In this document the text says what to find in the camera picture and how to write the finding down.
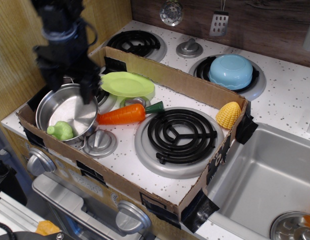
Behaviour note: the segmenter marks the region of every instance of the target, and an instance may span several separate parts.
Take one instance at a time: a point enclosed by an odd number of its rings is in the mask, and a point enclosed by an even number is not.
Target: cardboard tray
[[[221,146],[219,146],[215,156],[210,159],[209,164],[201,173],[196,184],[190,189],[178,205],[142,189],[138,185],[128,181],[121,175],[116,174],[112,170],[93,160],[91,157],[38,129],[35,121],[36,111],[33,111],[27,104],[17,113],[24,129],[39,137],[39,139],[42,140],[44,147],[47,149],[51,149],[74,162],[81,162],[102,175],[106,185],[114,187],[142,205],[146,205],[144,202],[145,200],[146,202],[149,201],[152,206],[159,207],[159,211],[162,209],[164,213],[172,213],[173,215],[176,215],[180,221],[182,218],[182,211],[189,206],[191,202],[193,202],[192,204],[198,204],[194,203],[195,197],[198,193],[205,192],[206,186],[211,178],[210,175],[214,172],[209,170],[212,170],[211,168],[213,167],[217,168],[220,161],[225,159],[230,143],[235,139],[237,126],[244,117],[249,102],[235,92],[214,83],[191,76],[181,70],[171,68],[153,60],[139,57],[131,53],[125,53],[110,47],[103,47],[95,50],[89,55],[89,57],[99,66],[105,65],[105,57],[124,62],[128,72],[148,77],[159,85],[168,87],[175,92],[184,94],[216,109],[220,109],[229,102],[234,101],[239,103],[242,109],[240,117],[223,140]]]

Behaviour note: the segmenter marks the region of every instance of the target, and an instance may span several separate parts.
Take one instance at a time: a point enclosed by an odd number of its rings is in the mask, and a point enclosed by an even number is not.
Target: blue bowl
[[[226,54],[217,57],[210,66],[209,80],[229,90],[240,90],[252,81],[253,66],[245,57]]]

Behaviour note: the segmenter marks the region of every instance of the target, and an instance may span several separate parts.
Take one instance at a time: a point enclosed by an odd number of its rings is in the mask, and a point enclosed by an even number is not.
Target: sink
[[[270,239],[278,216],[310,214],[310,141],[258,123],[247,143],[234,141],[207,192],[220,208],[213,223],[243,239]]]

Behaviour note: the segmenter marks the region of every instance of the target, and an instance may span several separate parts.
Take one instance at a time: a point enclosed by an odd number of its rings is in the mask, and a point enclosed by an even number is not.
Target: silver pot
[[[63,142],[73,145],[90,136],[98,126],[99,115],[96,97],[89,104],[84,104],[80,85],[76,83],[64,84],[56,92],[50,91],[40,101],[36,111],[37,127],[47,131],[57,121],[67,122],[73,129],[74,137]]]

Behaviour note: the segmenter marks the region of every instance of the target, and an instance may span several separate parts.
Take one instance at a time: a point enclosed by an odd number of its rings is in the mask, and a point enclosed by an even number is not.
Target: toy spatula
[[[214,11],[209,31],[209,35],[211,37],[220,37],[226,35],[229,13],[224,11],[225,2],[226,0],[224,0],[224,6],[222,6],[223,0],[220,0],[220,11]]]

